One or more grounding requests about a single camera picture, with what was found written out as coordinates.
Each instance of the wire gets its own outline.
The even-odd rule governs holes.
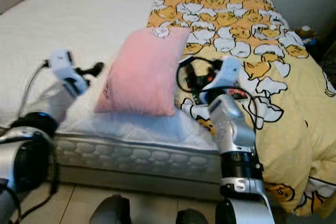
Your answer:
[[[50,201],[50,199],[53,197],[53,194],[50,194],[44,201],[42,201],[41,203],[33,206],[32,208],[29,208],[27,211],[25,211],[23,213],[23,215],[21,216],[21,220],[23,220],[24,218],[26,218],[28,215],[30,215],[32,212],[34,212],[35,210],[39,209],[40,207],[44,206],[46,203],[48,203]]]
[[[208,60],[208,59],[205,59],[205,58],[202,58],[202,57],[199,57],[199,56],[191,56],[191,57],[188,57],[186,58],[185,60],[183,60],[181,63],[180,63],[180,66],[179,67],[184,67],[185,65],[189,64],[190,62],[194,61],[194,60],[202,60],[202,61],[206,61],[208,62],[209,64],[213,64],[214,62],[212,60]]]
[[[200,59],[200,60],[204,60],[204,61],[207,61],[209,62],[210,64],[212,63],[210,60],[207,60],[207,59],[203,59],[201,57],[194,57],[194,58],[197,58],[197,59]],[[184,67],[184,65],[179,65],[178,69],[177,69],[177,72],[176,72],[176,82],[177,82],[177,86],[184,92],[186,93],[203,93],[203,92],[209,92],[209,91],[212,91],[212,90],[222,90],[222,89],[235,89],[235,90],[240,90],[242,92],[245,92],[246,94],[248,94],[248,96],[251,98],[252,102],[253,102],[253,105],[254,105],[254,109],[255,109],[255,117],[256,117],[256,121],[254,121],[252,119],[252,124],[253,124],[253,130],[254,132],[256,133],[257,132],[257,118],[258,118],[258,111],[257,111],[257,104],[256,104],[256,101],[253,99],[253,96],[248,92],[246,91],[245,89],[243,88],[239,88],[239,87],[235,87],[235,86],[219,86],[219,87],[214,87],[214,88],[209,88],[209,89],[202,89],[202,90],[187,90],[187,89],[184,89],[181,84],[180,84],[180,80],[178,78],[178,75],[179,75],[179,72],[180,72],[180,69]]]
[[[28,83],[28,85],[27,85],[27,87],[26,87],[26,90],[25,90],[25,92],[24,92],[24,95],[23,95],[23,97],[22,97],[21,104],[20,104],[19,110],[18,110],[18,112],[17,112],[17,117],[18,117],[18,118],[21,117],[23,108],[24,108],[24,106],[25,106],[25,104],[26,104],[26,102],[27,102],[27,98],[28,98],[30,89],[31,89],[31,87],[32,87],[32,84],[33,84],[33,82],[34,82],[34,79],[36,78],[36,76],[38,75],[38,73],[39,73],[42,69],[44,69],[44,68],[46,68],[46,67],[48,67],[48,61],[44,61],[43,64],[41,64],[41,65],[35,70],[35,72],[33,73],[32,77],[31,77],[31,79],[30,79],[30,81],[29,81],[29,83]]]
[[[0,185],[0,191],[1,190],[5,190],[9,193],[9,195],[11,196],[15,207],[17,209],[17,223],[20,223],[20,221],[22,220],[22,212],[21,212],[21,205],[20,205],[20,200],[18,199],[16,193],[9,187],[5,186],[5,185]]]

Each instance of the cartoon print blanket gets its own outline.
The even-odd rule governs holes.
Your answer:
[[[172,26],[191,29],[184,57],[241,60],[239,84],[257,118],[250,98],[238,105],[256,122],[267,190],[288,212],[327,216],[336,206],[336,90],[272,1],[155,0],[148,27]],[[176,105],[215,132],[195,95],[177,91]]]

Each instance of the pillow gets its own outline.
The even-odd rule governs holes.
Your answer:
[[[189,33],[176,27],[133,32],[110,69],[95,112],[172,116],[175,74]]]

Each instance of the tile floor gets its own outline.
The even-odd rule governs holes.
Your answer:
[[[48,184],[43,184],[33,191],[23,202],[23,211],[45,199]],[[208,222],[215,223],[215,202],[196,201],[167,196],[120,192],[101,188],[61,185],[59,192],[41,209],[35,211],[22,221],[29,223],[50,224],[87,224],[97,206],[107,197],[121,194],[129,198],[133,224],[174,224],[177,212],[186,208],[199,210]],[[287,218],[287,224],[335,224],[336,212],[328,220],[316,217]]]

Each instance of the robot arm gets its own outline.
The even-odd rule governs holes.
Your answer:
[[[75,99],[88,89],[84,74],[96,77],[103,68],[100,62],[88,70],[74,69],[66,50],[52,52],[48,65],[59,81],[0,137],[0,186],[13,190],[20,200],[45,181],[56,129]],[[0,187],[0,223],[7,223],[14,210],[13,199]]]
[[[232,95],[220,88],[236,85],[240,61],[226,57],[223,62],[208,63],[213,68],[203,77],[197,77],[190,65],[185,69],[188,87],[209,104],[210,120],[216,129],[222,170],[220,193],[224,197],[216,209],[216,223],[274,224],[262,181],[263,166],[255,149],[254,129],[245,122]]]

